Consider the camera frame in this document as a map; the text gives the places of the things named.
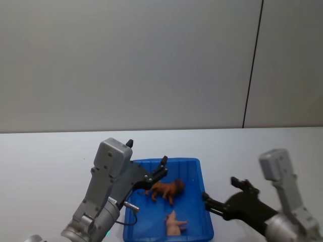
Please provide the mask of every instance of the blue plastic tray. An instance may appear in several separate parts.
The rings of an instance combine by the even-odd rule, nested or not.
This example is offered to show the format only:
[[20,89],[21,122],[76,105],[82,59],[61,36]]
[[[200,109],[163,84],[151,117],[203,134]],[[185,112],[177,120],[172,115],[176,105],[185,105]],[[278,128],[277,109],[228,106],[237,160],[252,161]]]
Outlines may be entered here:
[[[136,160],[148,171],[154,170],[160,159]],[[202,242],[209,241],[214,236],[213,226],[209,212],[204,208],[201,193],[204,191],[200,162],[195,158],[169,158],[167,161],[168,174],[161,181],[170,183],[180,178],[186,187],[183,194],[174,199],[174,207],[161,195],[157,201],[151,200],[151,193],[145,196],[144,190],[135,191],[129,198],[129,202],[140,207],[138,222],[134,226],[124,226],[123,239],[125,242]],[[177,213],[177,219],[187,220],[187,230],[181,236],[166,235],[166,215],[173,210]],[[134,222],[134,216],[130,209],[126,209],[125,222]]]

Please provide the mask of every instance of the white tabletop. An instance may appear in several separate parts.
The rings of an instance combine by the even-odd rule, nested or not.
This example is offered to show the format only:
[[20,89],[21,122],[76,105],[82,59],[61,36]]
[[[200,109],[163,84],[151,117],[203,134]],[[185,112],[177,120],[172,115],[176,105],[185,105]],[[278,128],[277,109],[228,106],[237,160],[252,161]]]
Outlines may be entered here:
[[[323,128],[1,134],[0,240],[20,242],[35,233],[58,236],[84,198],[99,143],[109,137],[133,139],[133,159],[198,158],[205,189],[219,201],[237,192],[231,176],[247,178],[260,189],[260,199],[275,209],[280,203],[263,178],[258,157],[272,148],[287,148],[306,207],[323,225]],[[264,241],[241,221],[211,217],[213,241]],[[104,241],[123,241],[122,232],[115,224]]]

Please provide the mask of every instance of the white wall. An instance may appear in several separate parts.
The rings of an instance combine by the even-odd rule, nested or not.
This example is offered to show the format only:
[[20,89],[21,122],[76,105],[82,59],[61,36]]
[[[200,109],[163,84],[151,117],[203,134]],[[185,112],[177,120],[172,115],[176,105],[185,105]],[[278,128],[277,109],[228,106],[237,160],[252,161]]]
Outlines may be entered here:
[[264,1],[245,127],[323,126],[323,1]]
[[0,132],[241,127],[259,11],[0,1]]

